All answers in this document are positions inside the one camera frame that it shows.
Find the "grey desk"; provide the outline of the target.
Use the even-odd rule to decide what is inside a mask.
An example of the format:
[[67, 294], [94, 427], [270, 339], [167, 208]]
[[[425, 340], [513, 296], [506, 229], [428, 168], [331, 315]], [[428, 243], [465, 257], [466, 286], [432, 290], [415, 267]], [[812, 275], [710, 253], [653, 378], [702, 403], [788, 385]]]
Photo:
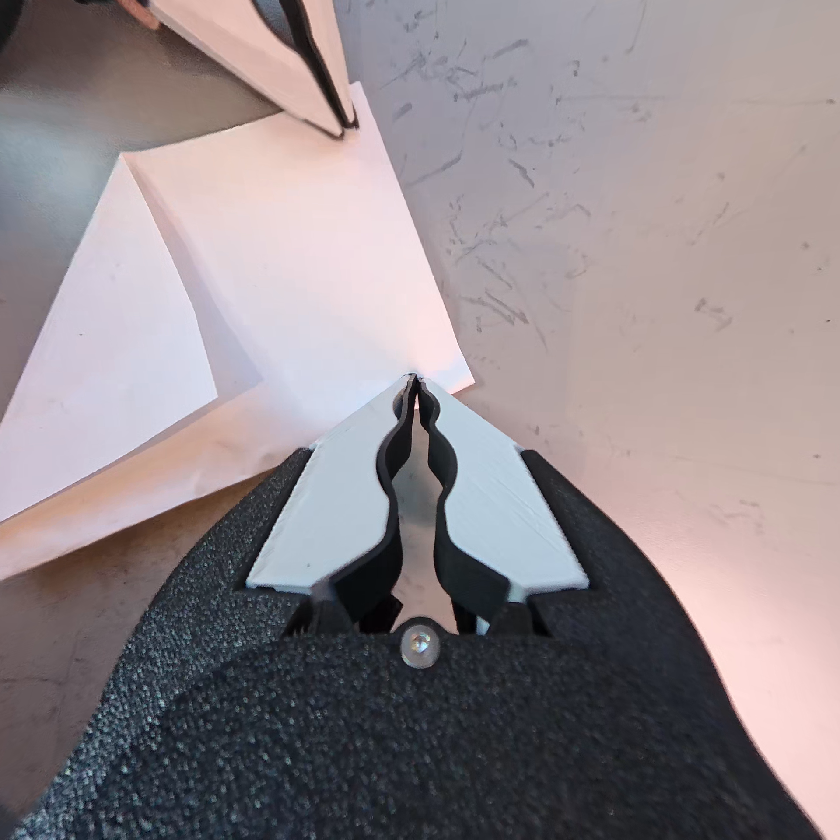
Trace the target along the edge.
[[[655, 562], [838, 838], [838, 2], [337, 2], [476, 385]], [[121, 151], [270, 105], [116, 5], [2, 51], [2, 414]], [[262, 478], [2, 581], [2, 824]]]

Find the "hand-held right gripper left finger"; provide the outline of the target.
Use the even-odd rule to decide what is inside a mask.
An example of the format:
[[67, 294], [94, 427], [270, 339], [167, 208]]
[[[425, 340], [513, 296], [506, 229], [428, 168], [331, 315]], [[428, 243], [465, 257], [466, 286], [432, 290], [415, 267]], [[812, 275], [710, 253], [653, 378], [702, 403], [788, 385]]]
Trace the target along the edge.
[[246, 586], [335, 602], [363, 633], [388, 633], [403, 604], [394, 477], [411, 454], [417, 375], [406, 374], [310, 447]]

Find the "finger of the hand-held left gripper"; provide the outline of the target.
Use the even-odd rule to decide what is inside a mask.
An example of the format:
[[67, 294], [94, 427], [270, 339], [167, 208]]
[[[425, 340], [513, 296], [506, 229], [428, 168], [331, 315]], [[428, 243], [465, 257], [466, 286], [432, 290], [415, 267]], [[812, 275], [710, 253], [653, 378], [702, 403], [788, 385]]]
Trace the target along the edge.
[[149, 9], [205, 55], [281, 110], [335, 139], [337, 120], [287, 21], [288, 2], [157, 1]]
[[340, 130], [358, 128], [333, 2], [288, 1], [287, 21], [297, 52], [314, 76]]

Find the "white paper sheet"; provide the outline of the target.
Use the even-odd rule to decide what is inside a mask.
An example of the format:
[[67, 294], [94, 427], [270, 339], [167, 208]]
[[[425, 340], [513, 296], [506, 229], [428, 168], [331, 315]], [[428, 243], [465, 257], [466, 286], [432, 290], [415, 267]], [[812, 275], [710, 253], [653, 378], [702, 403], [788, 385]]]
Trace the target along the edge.
[[121, 154], [2, 420], [2, 579], [278, 466], [402, 375], [475, 379], [359, 82]]

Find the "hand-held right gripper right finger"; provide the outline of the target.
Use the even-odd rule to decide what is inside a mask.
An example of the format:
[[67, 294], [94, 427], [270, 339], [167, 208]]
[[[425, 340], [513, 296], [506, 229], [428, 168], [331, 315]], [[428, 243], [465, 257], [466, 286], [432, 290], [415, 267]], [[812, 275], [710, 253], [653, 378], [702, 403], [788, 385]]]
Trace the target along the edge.
[[532, 597], [589, 588], [529, 468], [533, 452], [428, 378], [418, 382], [417, 402], [440, 484], [434, 567], [458, 631], [530, 633]]

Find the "person's left hand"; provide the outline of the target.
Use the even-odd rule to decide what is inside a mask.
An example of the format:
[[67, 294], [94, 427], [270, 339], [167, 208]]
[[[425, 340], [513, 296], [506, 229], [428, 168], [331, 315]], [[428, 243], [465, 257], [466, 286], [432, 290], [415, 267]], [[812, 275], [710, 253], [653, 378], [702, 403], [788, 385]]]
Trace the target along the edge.
[[118, 0], [114, 1], [114, 3], [119, 5], [123, 11], [129, 14], [139, 24], [151, 31], [156, 31], [161, 26], [160, 20], [151, 12], [148, 4], [134, 0]]

